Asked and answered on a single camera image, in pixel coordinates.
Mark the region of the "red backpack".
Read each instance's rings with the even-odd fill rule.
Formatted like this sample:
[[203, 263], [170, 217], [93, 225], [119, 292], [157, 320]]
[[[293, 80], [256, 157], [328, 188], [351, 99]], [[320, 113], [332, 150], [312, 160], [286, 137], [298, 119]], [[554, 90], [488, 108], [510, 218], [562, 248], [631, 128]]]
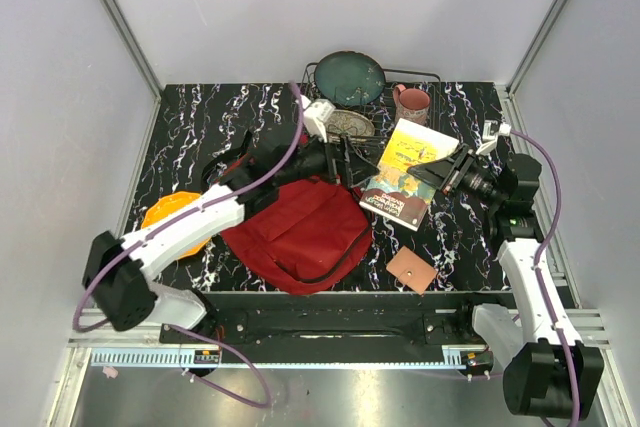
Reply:
[[326, 291], [350, 274], [372, 244], [357, 186], [318, 177], [293, 181], [289, 164], [239, 196], [245, 220], [221, 232], [237, 258], [268, 284], [292, 295]]

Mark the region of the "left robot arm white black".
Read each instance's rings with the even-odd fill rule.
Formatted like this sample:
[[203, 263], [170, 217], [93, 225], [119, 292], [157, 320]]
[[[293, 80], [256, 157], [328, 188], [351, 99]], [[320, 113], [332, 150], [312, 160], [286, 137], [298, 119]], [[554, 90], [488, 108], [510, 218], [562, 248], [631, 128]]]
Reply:
[[253, 272], [294, 295], [321, 292], [350, 273], [371, 243], [359, 185], [377, 173], [347, 139], [260, 144], [193, 201], [148, 227], [92, 242], [82, 280], [116, 331], [174, 324], [196, 343], [215, 333], [216, 310], [194, 289], [158, 283], [181, 256], [221, 237]]

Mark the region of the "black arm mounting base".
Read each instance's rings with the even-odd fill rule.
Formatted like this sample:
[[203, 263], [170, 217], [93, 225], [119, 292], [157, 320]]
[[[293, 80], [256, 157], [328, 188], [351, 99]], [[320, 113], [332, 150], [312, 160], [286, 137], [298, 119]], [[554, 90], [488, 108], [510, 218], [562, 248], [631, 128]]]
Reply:
[[390, 338], [413, 345], [477, 343], [474, 307], [513, 308], [509, 292], [279, 292], [203, 294], [209, 308], [189, 330], [228, 344], [275, 339]]

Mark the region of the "yellow paperback book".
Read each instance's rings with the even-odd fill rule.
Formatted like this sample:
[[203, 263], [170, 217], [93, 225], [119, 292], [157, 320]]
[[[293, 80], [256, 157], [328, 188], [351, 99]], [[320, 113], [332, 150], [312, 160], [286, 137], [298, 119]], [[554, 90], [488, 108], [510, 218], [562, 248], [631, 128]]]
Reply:
[[361, 198], [360, 206], [412, 231], [419, 229], [437, 185], [409, 173], [413, 166], [442, 160], [459, 141], [428, 127], [401, 119], [397, 122]]

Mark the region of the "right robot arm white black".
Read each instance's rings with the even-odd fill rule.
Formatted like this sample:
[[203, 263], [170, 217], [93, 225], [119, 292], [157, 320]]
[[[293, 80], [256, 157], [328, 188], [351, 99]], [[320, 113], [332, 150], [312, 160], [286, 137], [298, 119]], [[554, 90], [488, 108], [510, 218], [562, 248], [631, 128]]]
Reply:
[[517, 320], [491, 303], [459, 313], [455, 334], [466, 343], [486, 342], [503, 369], [503, 394], [512, 414], [577, 425], [589, 415], [604, 360], [571, 323], [544, 258], [548, 239], [533, 209], [541, 164], [515, 154], [494, 176], [473, 150], [460, 147], [408, 171], [446, 196], [465, 193], [487, 206], [492, 249], [516, 303]]

